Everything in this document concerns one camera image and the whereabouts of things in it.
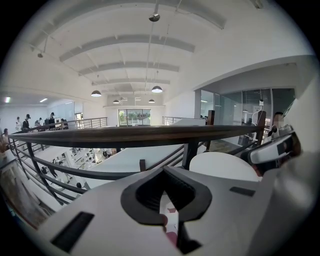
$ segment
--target white wall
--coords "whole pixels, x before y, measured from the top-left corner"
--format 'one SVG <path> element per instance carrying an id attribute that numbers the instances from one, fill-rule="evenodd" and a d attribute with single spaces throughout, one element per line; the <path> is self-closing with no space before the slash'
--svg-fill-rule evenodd
<path id="1" fill-rule="evenodd" d="M 203 90 L 227 94 L 238 91 L 267 89 L 267 88 L 298 88 L 300 78 L 297 65 L 281 64 L 262 67 L 244 73 L 236 74 L 225 79 L 213 82 Z"/>
<path id="2" fill-rule="evenodd" d="M 0 127 L 2 132 L 5 128 L 8 129 L 9 134 L 16 132 L 17 117 L 20 117 L 20 122 L 25 120 L 26 115 L 29 114 L 31 119 L 29 120 L 29 126 L 35 127 L 35 121 L 42 118 L 44 120 L 47 117 L 46 106 L 0 106 Z"/>
<path id="3" fill-rule="evenodd" d="M 38 58 L 38 53 L 17 41 L 1 70 L 0 90 L 74 101 L 100 101 L 91 96 L 93 89 L 88 79 L 46 54 Z"/>
<path id="4" fill-rule="evenodd" d="M 119 107 L 105 107 L 105 116 L 107 124 L 110 127 L 119 126 L 118 110 L 123 109 L 151 109 L 151 125 L 161 126 L 162 117 L 165 114 L 165 106 L 119 106 Z"/>
<path id="5" fill-rule="evenodd" d="M 319 73 L 319 61 L 316 56 L 308 56 L 297 63 L 297 69 L 300 86 L 295 90 L 295 97 L 296 99 L 299 99 L 310 84 L 311 80 L 317 73 Z"/>
<path id="6" fill-rule="evenodd" d="M 83 111 L 83 102 L 75 101 L 74 102 L 74 113 L 82 113 Z"/>
<path id="7" fill-rule="evenodd" d="M 165 116 L 177 118 L 195 117 L 196 93 L 188 91 L 165 103 Z"/>
<path id="8" fill-rule="evenodd" d="M 320 152 L 319 109 L 320 74 L 314 74 L 302 96 L 296 98 L 284 118 L 285 124 L 292 125 L 301 149 L 305 152 Z"/>
<path id="9" fill-rule="evenodd" d="M 183 92 L 256 69 L 259 64 L 269 66 L 268 61 L 314 55 L 304 34 L 275 4 L 248 15 L 241 12 L 241 19 L 228 19 L 226 28 L 207 38 L 207 45 L 181 68 L 178 83 L 167 91 L 165 103 Z"/>
<path id="10" fill-rule="evenodd" d="M 82 105 L 83 119 L 105 118 L 106 111 L 101 103 L 84 102 Z"/>
<path id="11" fill-rule="evenodd" d="M 63 118 L 67 121 L 75 120 L 75 103 L 70 99 L 57 100 L 47 106 L 47 117 L 50 117 L 52 112 L 55 118 Z"/>

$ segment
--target white ceiling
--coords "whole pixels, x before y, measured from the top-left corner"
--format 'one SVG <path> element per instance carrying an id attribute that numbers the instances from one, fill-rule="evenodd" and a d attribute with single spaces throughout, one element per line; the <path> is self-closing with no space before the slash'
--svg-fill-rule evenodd
<path id="1" fill-rule="evenodd" d="M 5 98 L 10 97 L 10 102 L 5 103 Z M 52 97 L 41 94 L 21 93 L 21 92 L 4 92 L 1 91 L 0 105 L 13 106 L 13 105 L 37 105 L 47 106 L 50 103 L 58 100 L 58 97 Z"/>
<path id="2" fill-rule="evenodd" d="M 192 55 L 226 23 L 226 18 L 203 0 L 182 0 L 177 12 L 180 0 L 160 0 L 158 22 L 148 19 L 154 0 L 67 2 L 56 1 L 59 4 L 53 3 L 50 10 L 40 13 L 21 38 L 36 48 L 35 54 L 43 51 L 46 43 L 48 55 L 110 94 L 123 92 L 124 87 L 127 92 L 150 91 L 157 85 L 155 80 L 166 81 L 159 83 L 166 91 L 179 79 Z M 113 83 L 119 79 L 127 79 L 127 83 Z"/>
<path id="3" fill-rule="evenodd" d="M 252 0 L 159 0 L 160 20 L 151 22 L 155 2 L 51 1 L 31 20 L 19 42 L 33 49 L 35 61 L 58 64 L 72 71 L 89 91 L 92 87 L 108 95 L 149 93 L 158 84 L 173 97 L 184 91 L 182 87 L 195 88 L 242 65 L 274 58 L 263 44 L 272 53 L 284 52 L 277 48 L 284 33 L 273 27 L 272 22 L 277 22 L 271 15 L 274 10 L 268 12 L 271 1 L 260 0 L 263 9 L 258 10 Z M 285 37 L 299 44 L 290 34 Z M 44 48 L 40 60 L 37 54 Z M 296 54 L 287 48 L 282 57 Z M 74 80 L 52 73 L 53 78 L 74 90 L 50 86 L 47 91 L 76 97 L 79 86 Z"/>

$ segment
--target glass wall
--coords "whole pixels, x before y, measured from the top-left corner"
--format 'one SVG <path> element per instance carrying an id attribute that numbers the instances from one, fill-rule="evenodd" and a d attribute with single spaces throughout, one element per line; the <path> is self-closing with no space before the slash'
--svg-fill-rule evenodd
<path id="1" fill-rule="evenodd" d="M 201 90 L 201 115 L 207 116 L 208 110 L 214 110 L 215 125 L 254 126 L 259 121 L 260 99 L 263 100 L 262 110 L 266 113 L 264 136 L 267 136 L 274 113 L 286 111 L 295 99 L 295 89 L 256 89 L 223 95 Z M 226 140 L 244 146 L 254 136 L 248 134 Z"/>
<path id="2" fill-rule="evenodd" d="M 201 90 L 201 112 L 202 118 L 208 117 L 209 110 L 214 110 L 214 93 Z"/>
<path id="3" fill-rule="evenodd" d="M 150 126 L 151 109 L 119 109 L 119 126 Z"/>
<path id="4" fill-rule="evenodd" d="M 295 89 L 272 89 L 273 115 L 276 112 L 284 113 L 295 98 Z"/>
<path id="5" fill-rule="evenodd" d="M 66 121 L 75 119 L 75 103 L 68 102 L 66 104 L 57 105 L 47 109 L 48 117 L 51 112 L 54 113 L 55 118 L 63 118 Z"/>
<path id="6" fill-rule="evenodd" d="M 214 123 L 216 125 L 240 126 L 242 120 L 242 92 L 224 95 L 215 93 Z"/>

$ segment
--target wooden handrail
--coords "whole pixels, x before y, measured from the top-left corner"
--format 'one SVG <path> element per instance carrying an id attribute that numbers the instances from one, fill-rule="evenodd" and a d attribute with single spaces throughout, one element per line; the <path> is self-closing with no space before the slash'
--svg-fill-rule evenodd
<path id="1" fill-rule="evenodd" d="M 10 134 L 10 139 L 59 147 L 137 148 L 208 141 L 263 131 L 263 126 L 133 126 Z"/>

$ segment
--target pole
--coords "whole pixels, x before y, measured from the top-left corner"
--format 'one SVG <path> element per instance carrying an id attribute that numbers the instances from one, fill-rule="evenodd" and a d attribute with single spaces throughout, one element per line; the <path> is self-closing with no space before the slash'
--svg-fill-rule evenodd
<path id="1" fill-rule="evenodd" d="M 214 110 L 209 110 L 208 111 L 208 119 L 207 119 L 206 125 L 207 126 L 213 126 L 214 122 L 215 122 L 215 111 Z M 210 144 L 211 144 L 211 140 L 206 142 L 206 144 L 205 144 L 206 149 L 205 150 L 209 150 Z"/>
<path id="2" fill-rule="evenodd" d="M 198 141 L 192 141 L 188 144 L 184 144 L 183 158 L 182 158 L 182 167 L 186 170 L 189 170 L 190 162 L 192 158 L 197 155 L 198 152 Z"/>

